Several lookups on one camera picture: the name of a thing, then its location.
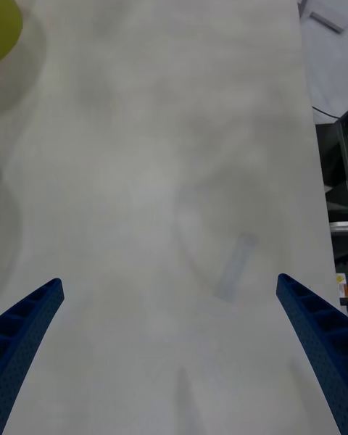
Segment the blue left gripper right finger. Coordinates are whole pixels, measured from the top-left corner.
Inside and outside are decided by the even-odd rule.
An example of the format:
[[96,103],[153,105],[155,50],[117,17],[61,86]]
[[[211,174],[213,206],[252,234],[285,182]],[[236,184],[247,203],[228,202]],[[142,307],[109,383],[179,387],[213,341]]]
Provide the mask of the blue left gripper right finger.
[[347,316],[284,273],[276,296],[320,384],[341,434],[348,432]]

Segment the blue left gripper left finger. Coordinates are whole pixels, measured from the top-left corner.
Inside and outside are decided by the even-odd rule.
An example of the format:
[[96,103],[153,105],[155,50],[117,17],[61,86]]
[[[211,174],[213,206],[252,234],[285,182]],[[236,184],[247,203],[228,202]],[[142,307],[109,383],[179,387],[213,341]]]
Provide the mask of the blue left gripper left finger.
[[54,278],[0,316],[0,433],[44,335],[65,299],[62,281]]

